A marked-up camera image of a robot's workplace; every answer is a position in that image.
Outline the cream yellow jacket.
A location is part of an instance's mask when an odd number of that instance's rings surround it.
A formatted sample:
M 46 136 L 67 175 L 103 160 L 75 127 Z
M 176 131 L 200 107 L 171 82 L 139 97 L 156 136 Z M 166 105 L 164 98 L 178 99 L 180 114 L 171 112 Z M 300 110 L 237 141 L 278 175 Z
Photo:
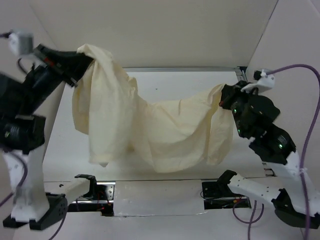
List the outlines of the cream yellow jacket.
M 189 98 L 149 103 L 134 77 L 100 47 L 77 52 L 92 58 L 72 95 L 77 131 L 88 136 L 89 162 L 105 167 L 134 151 L 158 173 L 218 165 L 233 141 L 232 113 L 219 106 L 223 85 Z

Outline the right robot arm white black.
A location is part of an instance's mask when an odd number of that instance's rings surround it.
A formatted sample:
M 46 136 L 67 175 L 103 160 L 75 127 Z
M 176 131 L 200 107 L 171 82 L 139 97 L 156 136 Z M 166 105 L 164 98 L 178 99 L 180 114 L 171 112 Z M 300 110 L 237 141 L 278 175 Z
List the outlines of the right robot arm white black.
M 300 156 L 290 135 L 274 124 L 280 110 L 254 88 L 242 91 L 245 81 L 225 85 L 219 106 L 230 110 L 241 138 L 252 139 L 249 148 L 271 167 L 283 188 L 272 188 L 226 170 L 218 178 L 223 196 L 243 195 L 274 206 L 276 216 L 291 227 L 318 229 L 320 226 L 320 193 L 300 168 Z

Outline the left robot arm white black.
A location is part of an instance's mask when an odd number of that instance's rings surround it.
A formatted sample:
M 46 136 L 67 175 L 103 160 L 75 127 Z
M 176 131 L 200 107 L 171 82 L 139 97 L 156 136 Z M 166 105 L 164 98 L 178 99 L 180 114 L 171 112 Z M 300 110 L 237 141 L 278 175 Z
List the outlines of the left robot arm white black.
M 46 118 L 36 110 L 61 84 L 76 87 L 93 59 L 75 51 L 38 45 L 30 54 L 32 66 L 24 81 L 0 76 L 0 149 L 7 165 L 13 208 L 2 224 L 18 229 L 28 225 L 43 231 L 63 223 L 73 201 L 65 192 L 45 191 L 43 154 Z

